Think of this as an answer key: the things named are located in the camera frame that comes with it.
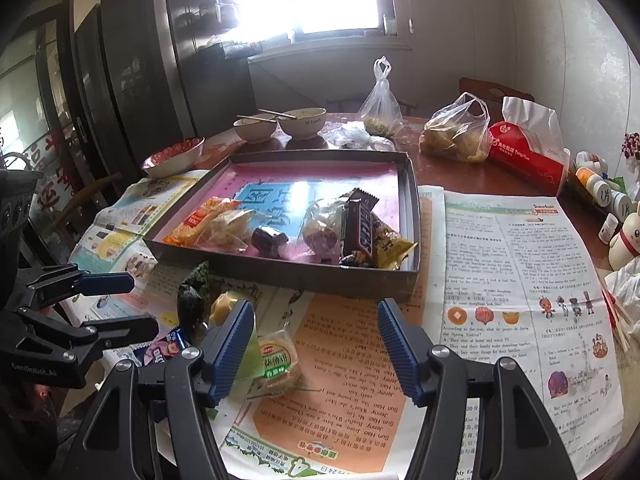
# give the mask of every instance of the silver bolt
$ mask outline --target silver bolt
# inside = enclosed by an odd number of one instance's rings
[[[123,359],[122,361],[118,361],[116,363],[116,370],[119,372],[126,372],[131,368],[131,361],[129,359]]]
[[[431,349],[431,353],[439,358],[449,357],[449,349],[444,345],[436,345]]]
[[[503,357],[500,359],[500,366],[505,370],[515,370],[516,369],[516,361],[511,359],[510,357]]]
[[[195,359],[200,355],[200,350],[195,346],[189,346],[182,351],[182,357],[185,359]]]

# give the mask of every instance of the plastic bag handle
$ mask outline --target plastic bag handle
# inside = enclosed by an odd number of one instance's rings
[[[469,92],[463,92],[462,95],[459,98],[456,99],[456,104],[457,105],[464,104],[467,97],[471,97],[471,101],[466,102],[466,109],[467,110],[469,110],[469,108],[471,108],[471,105],[475,101],[482,108],[482,114],[486,118],[485,120],[490,120],[491,119],[491,115],[489,114],[489,108],[487,107],[486,103],[484,101],[482,101],[481,98],[476,97],[475,95],[470,94]]]
[[[382,70],[380,68],[381,65],[384,65],[385,68]],[[386,60],[385,56],[382,56],[380,59],[377,59],[373,64],[373,75],[376,77],[376,81],[380,81],[381,79],[386,79],[386,76],[391,72],[391,63]]]

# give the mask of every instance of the orange snack wrapper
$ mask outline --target orange snack wrapper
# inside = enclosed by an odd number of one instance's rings
[[[240,204],[241,202],[239,200],[213,196],[204,204],[198,206],[170,235],[165,236],[162,241],[166,244],[191,247],[209,222],[220,213],[235,209]]]

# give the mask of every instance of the chopsticks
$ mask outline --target chopsticks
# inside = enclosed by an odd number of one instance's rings
[[[251,117],[249,115],[238,115],[241,119],[255,119],[256,121],[262,121],[263,123],[277,123],[276,119],[265,119],[264,117]]]
[[[263,110],[262,108],[258,108],[259,111],[264,112],[266,114],[277,115],[278,117],[286,117],[287,119],[297,119],[295,115],[290,114],[279,114],[278,112],[272,112],[271,110]]]

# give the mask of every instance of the bowl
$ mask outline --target bowl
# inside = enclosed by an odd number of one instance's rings
[[[279,117],[278,122],[282,131],[296,140],[307,140],[315,137],[326,123],[324,108],[300,108],[286,112],[295,119]]]
[[[198,161],[203,149],[204,137],[181,140],[151,155],[142,163],[142,169],[151,178],[181,174]]]
[[[255,114],[252,117],[262,117],[263,119],[275,119],[273,114]],[[276,131],[278,123],[265,123],[264,121],[253,121],[251,119],[240,119],[234,123],[236,134],[249,144],[257,144],[268,140]]]

